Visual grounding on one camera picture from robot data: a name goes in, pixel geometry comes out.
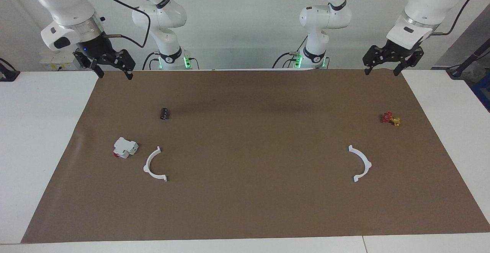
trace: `brown mat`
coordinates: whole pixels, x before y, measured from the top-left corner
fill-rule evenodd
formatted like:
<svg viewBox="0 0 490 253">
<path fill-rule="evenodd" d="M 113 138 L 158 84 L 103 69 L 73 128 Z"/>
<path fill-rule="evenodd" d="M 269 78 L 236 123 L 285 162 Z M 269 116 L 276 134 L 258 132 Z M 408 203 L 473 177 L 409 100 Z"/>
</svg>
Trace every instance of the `brown mat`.
<svg viewBox="0 0 490 253">
<path fill-rule="evenodd" d="M 119 136 L 140 144 L 127 160 Z M 351 144 L 373 163 L 358 183 Z M 142 170 L 157 145 L 167 183 Z M 469 232 L 490 227 L 388 70 L 108 72 L 22 242 Z"/>
</svg>

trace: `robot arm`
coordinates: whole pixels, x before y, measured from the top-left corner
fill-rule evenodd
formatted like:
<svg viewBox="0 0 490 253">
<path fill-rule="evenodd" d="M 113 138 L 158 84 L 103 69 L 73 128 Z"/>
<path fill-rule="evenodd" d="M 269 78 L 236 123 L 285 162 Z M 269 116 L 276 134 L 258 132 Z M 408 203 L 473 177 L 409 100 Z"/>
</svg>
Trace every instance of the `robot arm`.
<svg viewBox="0 0 490 253">
<path fill-rule="evenodd" d="M 148 0 L 152 4 L 141 5 L 140 10 L 150 16 L 150 35 L 157 43 L 160 53 L 160 64 L 163 69 L 186 69 L 191 64 L 185 50 L 182 50 L 175 32 L 170 28 L 184 26 L 187 21 L 186 11 L 174 0 Z M 147 18 L 133 12 L 133 22 L 136 26 L 147 28 Z"/>
<path fill-rule="evenodd" d="M 420 44 L 444 21 L 460 0 L 409 0 L 394 27 L 387 34 L 384 47 L 372 46 L 363 58 L 366 75 L 385 62 L 399 62 L 395 75 L 414 67 L 424 52 Z"/>
<path fill-rule="evenodd" d="M 90 68 L 102 78 L 98 64 L 111 65 L 132 79 L 135 62 L 123 49 L 115 51 L 106 37 L 95 8 L 88 0 L 39 0 L 53 18 L 41 31 L 42 40 L 53 51 L 77 44 L 75 57 L 85 68 Z"/>
<path fill-rule="evenodd" d="M 325 29 L 345 28 L 352 19 L 352 11 L 347 5 L 347 0 L 327 1 L 326 6 L 306 7 L 301 11 L 301 25 L 308 31 L 308 42 L 301 50 L 301 67 L 320 67 L 329 40 Z"/>
</svg>

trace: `white curved plastic part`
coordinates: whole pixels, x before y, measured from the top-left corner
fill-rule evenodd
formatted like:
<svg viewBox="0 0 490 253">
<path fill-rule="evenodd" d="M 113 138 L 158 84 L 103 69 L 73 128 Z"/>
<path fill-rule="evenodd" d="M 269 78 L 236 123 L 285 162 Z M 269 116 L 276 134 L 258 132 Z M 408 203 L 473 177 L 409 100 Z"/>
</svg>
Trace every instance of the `white curved plastic part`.
<svg viewBox="0 0 490 253">
<path fill-rule="evenodd" d="M 150 176 L 154 177 L 154 178 L 157 178 L 158 180 L 164 180 L 165 182 L 167 181 L 167 176 L 166 175 L 156 175 L 154 173 L 152 173 L 152 171 L 150 171 L 150 164 L 152 162 L 152 159 L 154 157 L 156 157 L 156 155 L 158 155 L 159 153 L 161 153 L 161 150 L 160 150 L 160 147 L 157 146 L 156 147 L 156 150 L 154 152 L 152 152 L 152 154 L 150 154 L 150 156 L 148 157 L 147 159 L 147 164 L 145 165 L 145 167 L 143 167 L 143 171 L 145 171 L 146 173 L 149 173 Z"/>
<path fill-rule="evenodd" d="M 372 167 L 372 164 L 371 162 L 369 162 L 368 158 L 360 150 L 354 149 L 352 145 L 349 146 L 349 152 L 357 154 L 364 162 L 364 173 L 362 175 L 354 176 L 354 182 L 356 183 L 357 181 L 359 181 L 359 178 L 362 178 L 368 173 L 369 169 Z"/>
</svg>

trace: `red plastic part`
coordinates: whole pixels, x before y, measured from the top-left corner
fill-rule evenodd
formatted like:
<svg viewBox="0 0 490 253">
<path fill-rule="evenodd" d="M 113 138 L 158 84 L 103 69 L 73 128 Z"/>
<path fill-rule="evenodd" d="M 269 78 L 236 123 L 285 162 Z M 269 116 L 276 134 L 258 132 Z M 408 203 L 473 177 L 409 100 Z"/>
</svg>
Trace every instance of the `red plastic part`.
<svg viewBox="0 0 490 253">
<path fill-rule="evenodd" d="M 385 112 L 385 114 L 383 114 L 382 120 L 384 123 L 389 123 L 392 119 L 393 119 L 392 112 L 388 111 L 388 112 Z"/>
</svg>

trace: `white table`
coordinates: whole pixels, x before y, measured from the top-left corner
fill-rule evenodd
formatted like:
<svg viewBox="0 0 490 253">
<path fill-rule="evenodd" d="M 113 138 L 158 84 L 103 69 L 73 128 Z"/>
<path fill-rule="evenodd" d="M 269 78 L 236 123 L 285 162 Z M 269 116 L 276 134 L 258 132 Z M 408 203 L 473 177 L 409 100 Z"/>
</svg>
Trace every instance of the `white table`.
<svg viewBox="0 0 490 253">
<path fill-rule="evenodd" d="M 405 70 L 406 80 L 487 220 L 490 114 L 445 72 Z M 1 252 L 490 252 L 490 234 L 354 236 L 206 241 L 16 245 L 63 154 L 97 77 L 91 72 L 22 73 L 0 83 Z"/>
</svg>

